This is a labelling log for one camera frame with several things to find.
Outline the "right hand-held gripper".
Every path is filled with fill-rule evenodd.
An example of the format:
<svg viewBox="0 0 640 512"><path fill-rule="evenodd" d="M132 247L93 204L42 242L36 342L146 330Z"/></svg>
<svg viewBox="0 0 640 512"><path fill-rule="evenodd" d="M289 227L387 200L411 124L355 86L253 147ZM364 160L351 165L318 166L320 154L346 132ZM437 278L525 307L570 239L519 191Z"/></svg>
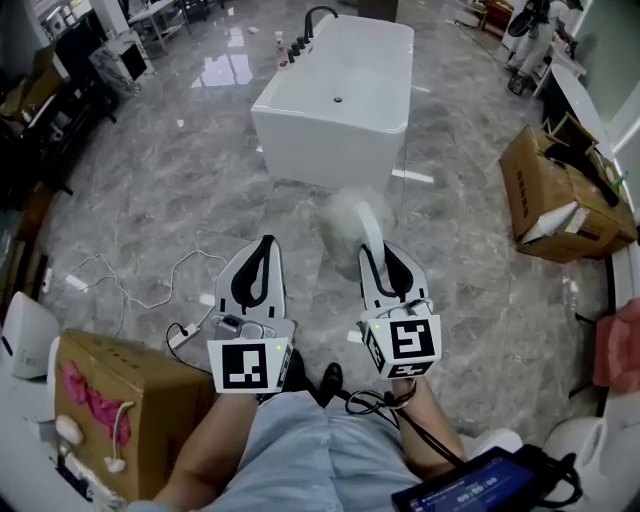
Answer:
<svg viewBox="0 0 640 512"><path fill-rule="evenodd" d="M423 269L391 242L385 242L384 249L384 285L370 250L366 245L359 250L361 291L369 311L362 313L358 325L381 379L414 378L441 359L441 319L426 298Z"/></svg>

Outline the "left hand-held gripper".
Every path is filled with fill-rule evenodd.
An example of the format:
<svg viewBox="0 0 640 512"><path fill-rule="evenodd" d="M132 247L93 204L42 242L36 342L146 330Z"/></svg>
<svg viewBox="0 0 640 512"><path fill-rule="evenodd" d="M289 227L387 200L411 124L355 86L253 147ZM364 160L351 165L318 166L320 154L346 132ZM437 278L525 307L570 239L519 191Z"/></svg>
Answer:
<svg viewBox="0 0 640 512"><path fill-rule="evenodd" d="M284 385L297 325L286 319L282 253L273 235L239 250L220 272L213 338L206 342L219 394L275 394ZM252 309L255 315L241 312Z"/></svg>

